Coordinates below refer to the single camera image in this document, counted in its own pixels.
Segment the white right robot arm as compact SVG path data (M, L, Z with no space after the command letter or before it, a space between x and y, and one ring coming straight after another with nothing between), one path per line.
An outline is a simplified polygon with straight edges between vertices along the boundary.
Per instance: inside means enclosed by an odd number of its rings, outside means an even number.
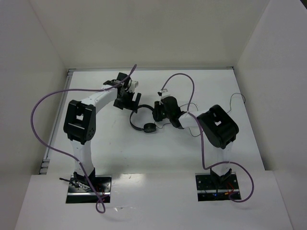
M153 109L153 118L156 122L168 119L170 123L178 129L198 127L200 129L201 140L206 137L209 143L223 153L223 160L212 166L205 166L205 149L202 143L202 164L203 168L210 171L211 185L216 189L221 189L226 185L232 169L223 168L222 172L213 171L213 167L222 164L234 164L226 158L227 152L231 150L232 144L239 133L238 125L228 115L228 113L219 105L212 106L205 113L192 113L182 111L175 98L163 99L161 102L155 102Z

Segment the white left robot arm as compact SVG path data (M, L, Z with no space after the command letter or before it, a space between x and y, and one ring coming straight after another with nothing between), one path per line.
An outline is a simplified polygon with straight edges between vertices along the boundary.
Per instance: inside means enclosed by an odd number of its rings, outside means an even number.
M135 110L141 94L133 100L139 82L131 79L120 83L119 80L106 81L101 90L80 101L71 100L64 121L67 134L77 158L73 173L74 182L86 191L96 187L95 168L92 162L91 140L96 132L96 115L110 102L121 110Z

